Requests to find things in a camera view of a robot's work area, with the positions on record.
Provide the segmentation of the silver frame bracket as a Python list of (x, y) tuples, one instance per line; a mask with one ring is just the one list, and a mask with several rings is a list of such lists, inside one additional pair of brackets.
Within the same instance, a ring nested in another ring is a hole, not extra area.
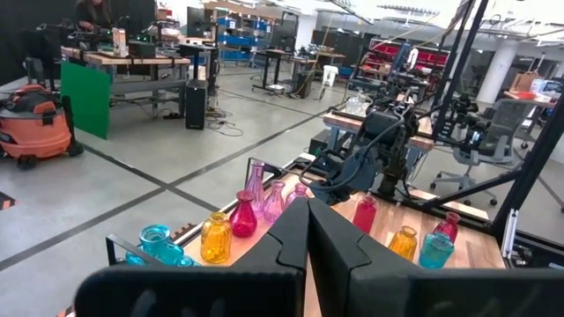
[(501, 243), (501, 256), (504, 260), (510, 260), (513, 252), (513, 246), (516, 236), (517, 219), (519, 210), (511, 209), (506, 226), (503, 233), (503, 240)]

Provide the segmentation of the wooden top workbench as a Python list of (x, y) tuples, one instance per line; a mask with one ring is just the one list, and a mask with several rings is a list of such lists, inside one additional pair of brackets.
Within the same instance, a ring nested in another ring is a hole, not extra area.
[[(323, 123), (330, 128), (327, 148), (334, 151), (338, 145), (340, 132), (344, 131), (355, 135), (361, 127), (362, 119), (348, 118), (331, 112), (323, 117)], [(431, 151), (434, 148), (434, 141), (423, 136), (413, 136), (408, 145), (420, 151)]]
[[(179, 56), (117, 57), (111, 52), (61, 47), (67, 60), (76, 59), (88, 68), (109, 76), (110, 104), (115, 107), (151, 106), (151, 117), (159, 116), (159, 105), (175, 101), (183, 110), (183, 88), (190, 60)], [(148, 79), (119, 79), (119, 68), (147, 67)]]

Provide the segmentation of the red teardrop glass vase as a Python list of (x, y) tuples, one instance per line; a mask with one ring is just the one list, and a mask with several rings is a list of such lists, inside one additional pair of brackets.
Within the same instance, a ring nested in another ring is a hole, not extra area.
[(233, 235), (238, 238), (251, 237), (257, 228), (256, 215), (252, 203), (255, 195), (248, 190), (241, 190), (236, 194), (238, 200), (235, 210), (230, 216)]

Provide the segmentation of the green board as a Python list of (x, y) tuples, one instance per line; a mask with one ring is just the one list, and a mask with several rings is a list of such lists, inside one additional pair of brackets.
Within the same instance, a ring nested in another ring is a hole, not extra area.
[(61, 94), (68, 96), (75, 126), (102, 139), (108, 137), (110, 77), (76, 63), (61, 64)]

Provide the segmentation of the teal embossed glass vase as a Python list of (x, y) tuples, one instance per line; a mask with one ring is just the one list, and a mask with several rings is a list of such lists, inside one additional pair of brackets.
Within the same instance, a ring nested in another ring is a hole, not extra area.
[(440, 269), (454, 252), (454, 244), (443, 232), (432, 232), (425, 236), (419, 252), (419, 265), (427, 269)]
[(139, 240), (141, 251), (166, 265), (175, 266), (184, 256), (183, 250), (171, 240), (171, 232), (166, 225), (145, 227), (139, 234)]

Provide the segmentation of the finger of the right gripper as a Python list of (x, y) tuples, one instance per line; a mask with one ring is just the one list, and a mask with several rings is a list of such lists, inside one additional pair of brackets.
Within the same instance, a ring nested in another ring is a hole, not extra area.
[(373, 186), (377, 172), (374, 155), (358, 151), (342, 164), (340, 173), (336, 177), (336, 185), (366, 191)]
[(343, 203), (349, 199), (349, 187), (340, 181), (311, 181), (308, 187), (317, 199), (328, 205)]

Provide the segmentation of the purple tall teardrop glass vase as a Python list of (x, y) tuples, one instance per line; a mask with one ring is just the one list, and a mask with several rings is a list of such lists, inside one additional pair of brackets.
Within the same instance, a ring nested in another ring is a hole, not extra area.
[(255, 196), (251, 205), (257, 218), (260, 218), (263, 215), (263, 169), (264, 162), (253, 160), (250, 164), (249, 177), (245, 187), (245, 189), (250, 191)]

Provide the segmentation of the purple bulbous glass vase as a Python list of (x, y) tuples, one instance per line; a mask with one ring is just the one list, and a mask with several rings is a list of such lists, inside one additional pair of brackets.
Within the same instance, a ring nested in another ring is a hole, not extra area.
[(271, 191), (263, 202), (263, 220), (273, 224), (285, 209), (285, 201), (282, 196), (285, 187), (283, 181), (273, 181)]

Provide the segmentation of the person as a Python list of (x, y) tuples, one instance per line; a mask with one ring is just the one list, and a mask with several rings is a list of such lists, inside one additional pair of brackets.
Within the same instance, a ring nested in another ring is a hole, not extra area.
[(110, 28), (113, 24), (109, 0), (77, 0), (76, 25), (82, 31)]

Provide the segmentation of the red cylindrical glass vase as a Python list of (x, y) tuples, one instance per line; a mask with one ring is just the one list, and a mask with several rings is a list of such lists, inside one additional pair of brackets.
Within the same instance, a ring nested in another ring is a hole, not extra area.
[(376, 213), (376, 199), (371, 195), (365, 195), (357, 204), (352, 223), (364, 233), (370, 234)]

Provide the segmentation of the grey office chair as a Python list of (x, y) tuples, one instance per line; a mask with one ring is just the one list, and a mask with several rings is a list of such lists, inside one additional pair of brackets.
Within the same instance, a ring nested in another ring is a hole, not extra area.
[(471, 170), (482, 163), (507, 165), (513, 162), (513, 141), (533, 105), (524, 100), (501, 99), (481, 116), (473, 104), (457, 101), (449, 119), (449, 129), (442, 132), (445, 144), (453, 150), (459, 164), (467, 166), (465, 173), (440, 171), (430, 183), (431, 190), (440, 183), (456, 183), (458, 190), (477, 184)]

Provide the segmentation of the yellow ribbed glass vase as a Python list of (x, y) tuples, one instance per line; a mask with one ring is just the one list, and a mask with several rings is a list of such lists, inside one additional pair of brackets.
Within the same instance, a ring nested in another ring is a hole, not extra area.
[(232, 226), (228, 215), (212, 213), (201, 231), (200, 254), (205, 262), (218, 264), (228, 260), (231, 250)]
[(394, 234), (388, 249), (411, 262), (418, 245), (417, 234), (412, 227), (404, 225)]

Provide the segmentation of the black work table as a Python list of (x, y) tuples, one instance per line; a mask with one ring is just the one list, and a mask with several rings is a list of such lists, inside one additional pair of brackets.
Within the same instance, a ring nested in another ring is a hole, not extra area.
[[(264, 59), (263, 72), (261, 82), (251, 86), (252, 92), (260, 90), (270, 94), (298, 94), (301, 88), (299, 86), (301, 68), (308, 65), (309, 59), (297, 57), (292, 53), (275, 48), (259, 50), (256, 54)], [(291, 77), (289, 79), (280, 78), (282, 62), (285, 59), (291, 65)]]

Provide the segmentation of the pink ribbed cylindrical glass vase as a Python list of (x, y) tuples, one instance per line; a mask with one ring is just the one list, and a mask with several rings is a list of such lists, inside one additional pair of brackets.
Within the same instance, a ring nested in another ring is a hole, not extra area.
[(286, 197), (286, 207), (288, 207), (296, 198), (308, 198), (308, 188), (302, 183), (297, 183), (292, 192)]

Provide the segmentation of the black computer tower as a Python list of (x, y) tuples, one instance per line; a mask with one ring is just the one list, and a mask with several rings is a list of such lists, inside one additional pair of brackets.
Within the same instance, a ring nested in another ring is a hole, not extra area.
[(205, 112), (208, 105), (208, 82), (191, 79), (185, 88), (184, 119), (186, 129), (204, 129)]

